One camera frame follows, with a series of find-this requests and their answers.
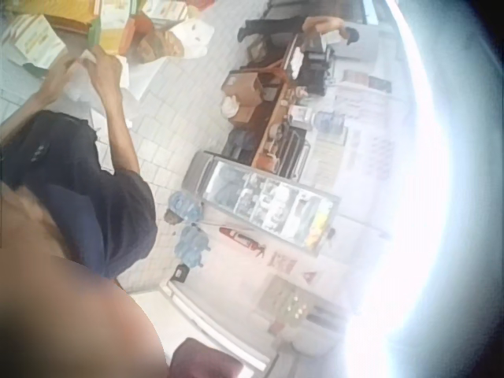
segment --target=hand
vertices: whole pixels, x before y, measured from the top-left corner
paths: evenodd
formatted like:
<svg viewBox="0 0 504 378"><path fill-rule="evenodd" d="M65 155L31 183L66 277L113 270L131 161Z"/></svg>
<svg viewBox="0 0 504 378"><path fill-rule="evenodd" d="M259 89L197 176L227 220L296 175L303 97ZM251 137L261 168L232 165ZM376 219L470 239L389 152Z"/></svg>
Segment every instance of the hand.
<svg viewBox="0 0 504 378"><path fill-rule="evenodd" d="M75 59L64 55L59 57L47 72L39 91L34 95L40 108L45 108L55 102L63 92L63 88L72 77L76 68Z"/></svg>
<svg viewBox="0 0 504 378"><path fill-rule="evenodd" d="M107 110L110 106L122 104L119 84L123 67L120 61L116 57L106 54L99 45L94 46L91 52L96 63L89 59L84 59L82 63L89 72L93 87L102 99L103 105Z"/></svg>

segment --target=dark t-shirt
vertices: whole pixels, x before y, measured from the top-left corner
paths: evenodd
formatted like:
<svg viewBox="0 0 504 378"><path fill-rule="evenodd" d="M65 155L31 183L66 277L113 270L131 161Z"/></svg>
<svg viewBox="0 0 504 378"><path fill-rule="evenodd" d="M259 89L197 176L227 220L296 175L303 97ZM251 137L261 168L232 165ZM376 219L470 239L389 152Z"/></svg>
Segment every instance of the dark t-shirt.
<svg viewBox="0 0 504 378"><path fill-rule="evenodd" d="M2 180L47 208L72 260L115 278L154 245L154 199L138 174L101 170L95 141L85 120L40 112L2 149Z"/></svg>

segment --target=person in dark shirt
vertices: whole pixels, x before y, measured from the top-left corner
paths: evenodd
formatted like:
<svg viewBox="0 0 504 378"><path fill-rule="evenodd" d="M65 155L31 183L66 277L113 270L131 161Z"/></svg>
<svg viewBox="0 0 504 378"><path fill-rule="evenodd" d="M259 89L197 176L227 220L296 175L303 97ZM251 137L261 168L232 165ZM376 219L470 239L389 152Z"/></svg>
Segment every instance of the person in dark shirt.
<svg viewBox="0 0 504 378"><path fill-rule="evenodd" d="M2 182L58 240L53 251L116 279L149 254L158 230L154 198L139 175L124 119L121 64L99 46L92 53L96 62L59 59L39 91L2 125ZM101 169L97 137L85 120L43 110L78 64L106 111L113 175Z"/></svg>

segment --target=person wearing black cap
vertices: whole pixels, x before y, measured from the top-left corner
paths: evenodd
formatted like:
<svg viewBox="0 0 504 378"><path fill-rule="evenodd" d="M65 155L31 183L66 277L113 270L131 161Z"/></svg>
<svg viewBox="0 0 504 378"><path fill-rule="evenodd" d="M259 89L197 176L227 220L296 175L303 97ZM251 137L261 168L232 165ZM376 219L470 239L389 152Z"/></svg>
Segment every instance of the person wearing black cap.
<svg viewBox="0 0 504 378"><path fill-rule="evenodd" d="M357 42L359 32L357 29L345 26L345 21L338 17L292 17L284 20L247 20L245 28L240 28L238 41L254 34L273 35L279 33L301 33L310 37L315 34L328 34L338 32L346 44Z"/></svg>

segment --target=bright light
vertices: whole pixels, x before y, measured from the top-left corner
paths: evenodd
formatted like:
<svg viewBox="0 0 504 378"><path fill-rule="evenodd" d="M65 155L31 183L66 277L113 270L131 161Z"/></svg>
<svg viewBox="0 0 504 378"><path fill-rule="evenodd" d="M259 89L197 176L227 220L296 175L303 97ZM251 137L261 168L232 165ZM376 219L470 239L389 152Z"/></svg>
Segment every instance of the bright light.
<svg viewBox="0 0 504 378"><path fill-rule="evenodd" d="M394 376L387 337L399 330L417 304L435 263L445 228L450 193L447 138L435 117L432 91L417 44L394 0L386 0L397 22L417 102L415 158L405 177L391 249L369 281L361 315L350 321L347 373Z"/></svg>

